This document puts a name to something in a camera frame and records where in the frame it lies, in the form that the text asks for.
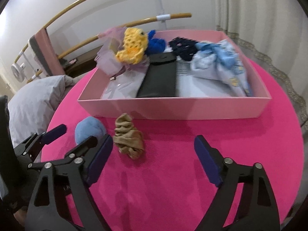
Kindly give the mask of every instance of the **gray pillow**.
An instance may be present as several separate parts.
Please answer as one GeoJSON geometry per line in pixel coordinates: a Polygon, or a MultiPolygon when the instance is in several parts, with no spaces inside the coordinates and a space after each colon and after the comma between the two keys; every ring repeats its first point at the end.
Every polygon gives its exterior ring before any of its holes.
{"type": "Polygon", "coordinates": [[[13,147],[34,133],[46,132],[65,88],[76,82],[67,75],[34,80],[22,87],[8,104],[13,147]]]}

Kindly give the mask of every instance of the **round table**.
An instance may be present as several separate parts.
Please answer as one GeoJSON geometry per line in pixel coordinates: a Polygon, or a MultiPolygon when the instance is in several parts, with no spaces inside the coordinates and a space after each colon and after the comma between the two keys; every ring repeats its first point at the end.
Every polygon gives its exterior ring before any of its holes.
{"type": "MultiPolygon", "coordinates": [[[[224,157],[239,164],[262,163],[275,193],[280,221],[284,220],[301,181],[301,130],[282,88],[265,70],[252,64],[273,98],[257,119],[133,120],[144,133],[145,153],[133,161],[114,146],[98,182],[90,187],[113,231],[193,231],[197,227],[217,190],[194,152],[197,135],[203,135],[224,157]]],[[[77,99],[94,71],[70,90],[56,110],[48,130],[63,123],[67,133],[43,148],[42,161],[61,159],[75,147],[75,127],[89,116],[77,99]]],[[[115,119],[99,119],[113,135],[115,119]]],[[[235,195],[225,224],[233,221],[240,193],[238,190],[235,195]]],[[[73,221],[81,225],[71,198],[68,204],[73,221]]]]}

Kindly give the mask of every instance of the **white wall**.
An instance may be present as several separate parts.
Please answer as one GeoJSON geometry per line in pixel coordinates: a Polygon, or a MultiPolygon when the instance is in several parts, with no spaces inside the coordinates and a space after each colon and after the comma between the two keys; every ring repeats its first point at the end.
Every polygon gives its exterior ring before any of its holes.
{"type": "MultiPolygon", "coordinates": [[[[18,83],[10,66],[27,40],[55,14],[76,0],[10,0],[0,15],[0,72],[14,90],[25,82],[18,83]]],[[[47,28],[57,54],[71,46],[126,22],[153,17],[161,12],[159,0],[88,0],[64,14],[47,28]]],[[[175,19],[167,22],[168,28],[215,29],[215,0],[162,0],[166,13],[192,13],[190,19],[175,19]]],[[[145,24],[144,30],[161,28],[161,23],[145,24]]],[[[71,59],[99,46],[95,41],[68,55],[71,59]]],[[[26,69],[30,77],[33,71],[26,69]]]]}

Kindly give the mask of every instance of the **black pouch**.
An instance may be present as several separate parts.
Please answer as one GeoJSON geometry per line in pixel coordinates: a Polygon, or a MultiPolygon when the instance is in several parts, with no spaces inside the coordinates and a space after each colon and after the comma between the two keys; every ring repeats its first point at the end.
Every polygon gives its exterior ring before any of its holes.
{"type": "Polygon", "coordinates": [[[173,52],[149,55],[150,66],[136,98],[176,97],[177,57],[173,52]]]}

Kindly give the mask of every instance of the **black scrunchie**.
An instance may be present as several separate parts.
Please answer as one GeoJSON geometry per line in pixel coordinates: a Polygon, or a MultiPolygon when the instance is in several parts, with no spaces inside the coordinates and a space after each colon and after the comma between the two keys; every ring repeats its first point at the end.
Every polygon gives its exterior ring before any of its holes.
{"type": "Polygon", "coordinates": [[[184,61],[191,61],[193,55],[197,53],[195,44],[197,41],[186,38],[174,38],[169,42],[170,47],[173,49],[175,55],[180,56],[184,61]]]}

